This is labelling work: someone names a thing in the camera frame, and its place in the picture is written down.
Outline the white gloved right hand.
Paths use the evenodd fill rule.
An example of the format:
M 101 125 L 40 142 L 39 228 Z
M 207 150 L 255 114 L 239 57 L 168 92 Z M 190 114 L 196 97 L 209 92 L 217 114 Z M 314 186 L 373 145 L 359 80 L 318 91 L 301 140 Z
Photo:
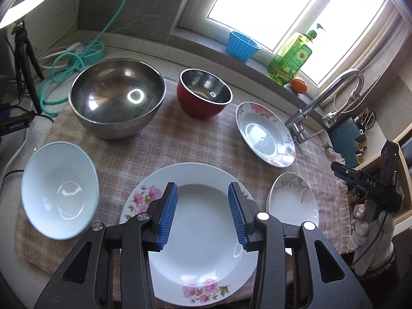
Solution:
M 383 267 L 392 257 L 394 220 L 390 213 L 380 212 L 372 220 L 377 204 L 366 200 L 353 210 L 353 231 L 350 236 L 350 249 L 355 252 L 352 269 L 357 276 Z

